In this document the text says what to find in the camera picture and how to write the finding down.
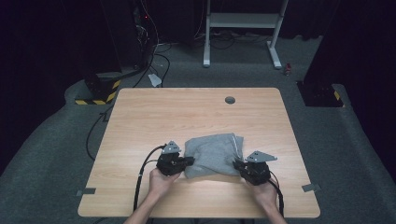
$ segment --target gray carpet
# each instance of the gray carpet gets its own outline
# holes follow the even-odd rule
[[[280,38],[276,49],[292,74],[275,70],[264,42],[234,43],[212,49],[210,68],[202,67],[203,48],[174,45],[163,52],[171,66],[163,83],[169,87],[276,87],[290,116],[306,169],[316,192],[321,215],[288,219],[289,223],[396,223],[396,188],[376,156],[347,99],[342,85],[334,85],[346,104],[342,108],[306,107],[296,81],[302,80],[320,39]],[[229,42],[213,42],[225,47]],[[166,50],[161,46],[158,51]],[[167,62],[155,57],[159,76]],[[124,79],[132,87],[139,76]],[[0,179],[0,223],[93,223],[80,217],[78,189],[84,189],[93,162],[85,151],[87,134],[108,105],[75,105],[82,81],[65,93],[65,106],[45,120],[25,141]],[[152,88],[147,76],[137,86]],[[89,147],[93,155],[106,129],[99,122]],[[122,223],[124,217],[101,223]],[[249,220],[267,223],[265,219]]]

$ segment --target table top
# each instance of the table top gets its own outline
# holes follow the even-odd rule
[[[232,96],[234,104],[225,98]],[[279,90],[275,88],[122,89],[99,148],[78,209],[83,217],[128,217],[140,167],[152,149],[194,137],[235,133],[243,153],[255,150],[277,157],[268,161],[284,195],[285,217],[318,217],[320,210]],[[151,158],[158,159],[161,151]],[[139,203],[149,188],[146,166]],[[152,217],[265,217],[239,176],[184,174],[151,213]]]

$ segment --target grommet hole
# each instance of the grommet hole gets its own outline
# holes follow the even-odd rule
[[[225,103],[232,105],[233,103],[235,103],[235,98],[233,98],[232,96],[227,96],[225,98]]]

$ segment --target folded towel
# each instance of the folded towel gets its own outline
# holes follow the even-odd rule
[[[233,168],[235,159],[243,160],[243,137],[234,133],[221,133],[192,138],[186,142],[185,157],[194,157],[193,166],[184,171],[187,178],[203,175],[239,175]]]

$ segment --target metal leg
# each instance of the metal leg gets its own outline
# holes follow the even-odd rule
[[[210,66],[210,0],[207,0],[204,67]]]
[[[271,41],[267,41],[267,46],[270,51],[271,58],[274,62],[274,67],[276,69],[282,68],[282,63],[280,62],[279,57],[277,56],[277,53],[275,50],[275,44],[277,41],[277,36],[279,35],[279,30],[282,25],[283,18],[285,17],[285,11],[286,11],[288,2],[289,2],[289,0],[283,1],[282,8],[280,9],[280,12],[279,12],[279,17],[277,18],[276,27],[275,27],[274,34],[273,34],[273,39]]]

